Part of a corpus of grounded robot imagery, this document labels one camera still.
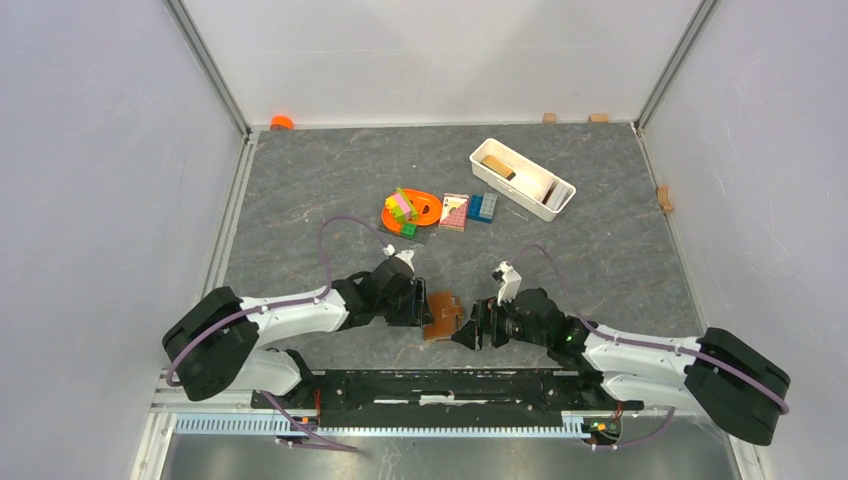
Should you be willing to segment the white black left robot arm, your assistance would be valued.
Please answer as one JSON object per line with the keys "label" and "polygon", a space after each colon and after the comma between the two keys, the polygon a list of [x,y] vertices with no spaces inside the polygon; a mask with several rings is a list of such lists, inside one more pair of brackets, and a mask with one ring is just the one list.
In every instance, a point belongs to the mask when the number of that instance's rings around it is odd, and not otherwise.
{"label": "white black left robot arm", "polygon": [[276,352],[274,343],[366,326],[376,317],[391,326],[430,323],[426,282],[416,276],[410,251],[300,294],[254,298],[229,286],[212,290],[163,336],[170,361],[165,380],[191,401],[240,389],[302,407],[313,397],[314,381],[298,353]]}

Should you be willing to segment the brown leather card holder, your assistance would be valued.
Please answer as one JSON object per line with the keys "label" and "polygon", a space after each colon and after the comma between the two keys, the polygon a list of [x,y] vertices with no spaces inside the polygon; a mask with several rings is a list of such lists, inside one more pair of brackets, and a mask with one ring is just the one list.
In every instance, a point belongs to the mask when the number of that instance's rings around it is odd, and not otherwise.
{"label": "brown leather card holder", "polygon": [[423,327],[425,341],[448,341],[464,320],[461,299],[451,291],[431,293],[427,297],[433,322]]}

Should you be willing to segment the white rectangular plastic tray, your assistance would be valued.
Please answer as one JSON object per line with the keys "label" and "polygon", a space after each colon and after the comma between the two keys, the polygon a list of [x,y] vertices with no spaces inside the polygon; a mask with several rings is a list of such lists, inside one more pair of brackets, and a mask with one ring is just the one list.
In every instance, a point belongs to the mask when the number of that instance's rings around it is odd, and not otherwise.
{"label": "white rectangular plastic tray", "polygon": [[[480,161],[487,155],[493,155],[509,165],[516,176],[507,181],[483,166]],[[495,138],[484,140],[469,155],[469,161],[476,177],[546,222],[553,221],[577,193],[574,185]],[[543,204],[543,198],[554,182],[563,182],[571,188],[569,197],[558,210],[550,210]]]}

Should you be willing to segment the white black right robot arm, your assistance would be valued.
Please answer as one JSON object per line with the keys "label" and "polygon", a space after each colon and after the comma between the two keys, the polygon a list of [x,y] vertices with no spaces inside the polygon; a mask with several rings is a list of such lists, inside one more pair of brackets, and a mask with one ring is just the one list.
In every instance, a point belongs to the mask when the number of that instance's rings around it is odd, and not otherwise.
{"label": "white black right robot arm", "polygon": [[789,375],[729,331],[629,334],[565,314],[542,288],[509,302],[477,301],[452,339],[472,350],[485,340],[494,348],[510,341],[545,348],[576,373],[581,410],[674,408],[706,415],[727,434],[759,446],[771,444],[788,411]]}

